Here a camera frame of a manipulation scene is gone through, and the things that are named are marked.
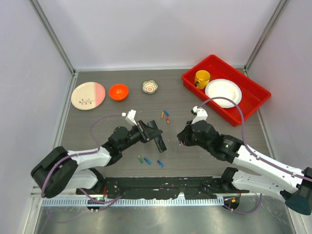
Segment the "black remote control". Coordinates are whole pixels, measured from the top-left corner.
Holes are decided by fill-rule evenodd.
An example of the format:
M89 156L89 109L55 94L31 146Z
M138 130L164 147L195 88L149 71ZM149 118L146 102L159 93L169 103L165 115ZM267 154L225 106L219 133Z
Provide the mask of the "black remote control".
M159 150L160 153L163 153L167 150L166 145L163 141L162 136L157 136L154 138L155 144Z

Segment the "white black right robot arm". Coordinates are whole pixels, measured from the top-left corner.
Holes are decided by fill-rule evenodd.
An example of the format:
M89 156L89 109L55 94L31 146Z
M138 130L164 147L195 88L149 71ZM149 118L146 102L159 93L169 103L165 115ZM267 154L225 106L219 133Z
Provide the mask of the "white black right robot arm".
M219 134L204 120L197 123L188 121L177 138L184 146L199 146L218 160L255 172L251 175L236 168L227 168L220 180L223 191L261 193L283 201L288 208L299 214L311 215L310 167L302 170L276 161L236 137Z

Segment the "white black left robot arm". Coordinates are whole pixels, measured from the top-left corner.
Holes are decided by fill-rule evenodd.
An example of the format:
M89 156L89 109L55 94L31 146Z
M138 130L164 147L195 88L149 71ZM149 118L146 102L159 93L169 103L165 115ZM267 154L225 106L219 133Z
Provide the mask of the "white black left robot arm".
M116 127L107 142L92 150L67 151L58 146L34 167L31 177L40 187L43 198L53 198L70 189L100 194L104 192L106 180L96 167L115 164L123 151L138 142L154 140L160 153L166 151L162 133L154 120L148 123L139 120L130 130Z

